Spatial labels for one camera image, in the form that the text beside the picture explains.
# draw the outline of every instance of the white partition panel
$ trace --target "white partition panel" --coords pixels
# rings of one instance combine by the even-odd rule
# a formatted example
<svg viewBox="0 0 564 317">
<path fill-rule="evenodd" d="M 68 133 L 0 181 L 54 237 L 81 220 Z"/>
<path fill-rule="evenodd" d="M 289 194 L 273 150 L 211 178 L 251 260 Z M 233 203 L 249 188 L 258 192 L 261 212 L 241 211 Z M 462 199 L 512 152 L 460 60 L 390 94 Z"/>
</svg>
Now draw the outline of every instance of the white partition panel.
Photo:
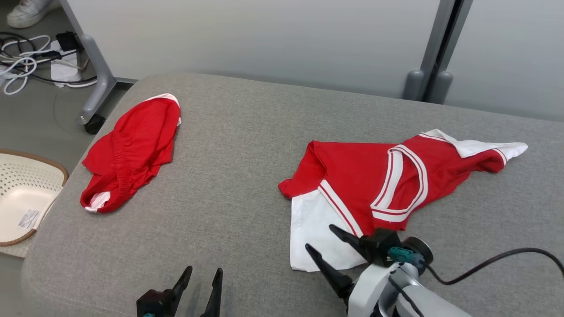
<svg viewBox="0 0 564 317">
<path fill-rule="evenodd" d="M 445 104 L 564 121 L 564 2 L 474 0 Z"/>
<path fill-rule="evenodd" d="M 190 70 L 401 97 L 439 0 L 68 0 L 115 77 Z"/>
</svg>

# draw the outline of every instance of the gray fabric surface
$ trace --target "gray fabric surface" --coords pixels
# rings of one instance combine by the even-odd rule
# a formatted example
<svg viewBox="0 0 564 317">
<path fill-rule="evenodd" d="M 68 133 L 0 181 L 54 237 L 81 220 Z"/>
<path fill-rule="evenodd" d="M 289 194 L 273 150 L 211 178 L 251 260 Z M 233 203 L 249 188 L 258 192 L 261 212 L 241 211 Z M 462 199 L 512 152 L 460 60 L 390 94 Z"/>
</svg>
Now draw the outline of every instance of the gray fabric surface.
<svg viewBox="0 0 564 317">
<path fill-rule="evenodd" d="M 439 128 L 458 139 L 525 142 L 499 174 L 474 173 L 455 193 L 416 212 L 403 236 L 425 240 L 435 269 L 453 278 L 484 259 L 535 246 L 564 259 L 564 125 L 435 104 L 169 73 L 139 81 L 96 139 L 128 109 L 172 93 L 182 107 L 174 160 L 123 208 L 90 214 L 79 165 L 25 260 L 23 287 L 41 316 L 133 316 L 135 300 L 192 279 L 177 316 L 199 316 L 217 267 L 223 316 L 345 316 L 320 274 L 289 264 L 293 175 L 312 139 L 401 142 Z M 350 273 L 357 275 L 360 270 Z M 564 281 L 538 254 L 505 259 L 467 280 L 429 289 L 473 316 L 562 316 Z"/>
</svg>

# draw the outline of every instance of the white label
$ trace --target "white label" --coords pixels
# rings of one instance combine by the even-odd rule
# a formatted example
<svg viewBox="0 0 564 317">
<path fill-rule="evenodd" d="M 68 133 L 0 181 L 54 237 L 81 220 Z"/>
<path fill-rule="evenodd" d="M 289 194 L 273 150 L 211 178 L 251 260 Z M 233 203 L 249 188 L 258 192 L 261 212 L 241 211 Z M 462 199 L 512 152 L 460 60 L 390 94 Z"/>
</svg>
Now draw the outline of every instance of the white label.
<svg viewBox="0 0 564 317">
<path fill-rule="evenodd" d="M 38 210 L 28 209 L 17 225 L 24 229 L 31 229 L 35 225 L 38 215 Z"/>
</svg>

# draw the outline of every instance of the sneaker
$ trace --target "sneaker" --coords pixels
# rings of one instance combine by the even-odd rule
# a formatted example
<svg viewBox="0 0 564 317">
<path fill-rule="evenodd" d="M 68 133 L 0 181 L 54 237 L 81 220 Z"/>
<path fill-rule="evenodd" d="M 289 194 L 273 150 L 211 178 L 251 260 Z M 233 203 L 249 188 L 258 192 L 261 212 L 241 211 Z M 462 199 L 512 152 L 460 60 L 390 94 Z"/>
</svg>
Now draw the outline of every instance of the sneaker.
<svg viewBox="0 0 564 317">
<path fill-rule="evenodd" d="M 59 0 L 21 0 L 8 14 L 7 22 L 15 29 L 29 28 L 60 6 Z"/>
</svg>

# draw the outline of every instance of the teal connector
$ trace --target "teal connector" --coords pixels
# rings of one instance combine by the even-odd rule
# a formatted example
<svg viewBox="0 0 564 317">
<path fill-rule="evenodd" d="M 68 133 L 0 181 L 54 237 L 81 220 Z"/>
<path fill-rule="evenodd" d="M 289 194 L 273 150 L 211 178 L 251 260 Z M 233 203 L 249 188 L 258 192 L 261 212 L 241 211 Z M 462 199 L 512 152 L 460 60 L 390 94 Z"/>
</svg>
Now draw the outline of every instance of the teal connector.
<svg viewBox="0 0 564 317">
<path fill-rule="evenodd" d="M 394 262 L 410 263 L 419 267 L 423 256 L 408 249 L 398 248 L 394 246 L 389 251 L 389 256 Z"/>
</svg>

